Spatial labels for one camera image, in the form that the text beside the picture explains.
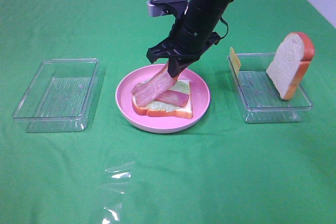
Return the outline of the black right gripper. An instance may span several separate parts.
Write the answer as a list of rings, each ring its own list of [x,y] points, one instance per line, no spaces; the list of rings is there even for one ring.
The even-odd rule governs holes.
[[[169,36],[148,49],[147,58],[151,63],[159,58],[169,58],[167,71],[171,78],[177,77],[198,61],[209,47],[219,43],[221,36],[214,32],[214,28],[220,18],[218,9],[189,6],[185,15],[175,22]]]

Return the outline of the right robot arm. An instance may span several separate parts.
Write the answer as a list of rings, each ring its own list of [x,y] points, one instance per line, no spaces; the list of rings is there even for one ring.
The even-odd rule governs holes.
[[[222,20],[224,10],[233,0],[150,0],[152,16],[173,15],[175,22],[167,38],[149,48],[150,63],[160,58],[169,60],[168,73],[176,77],[199,60],[222,37],[214,28]]]

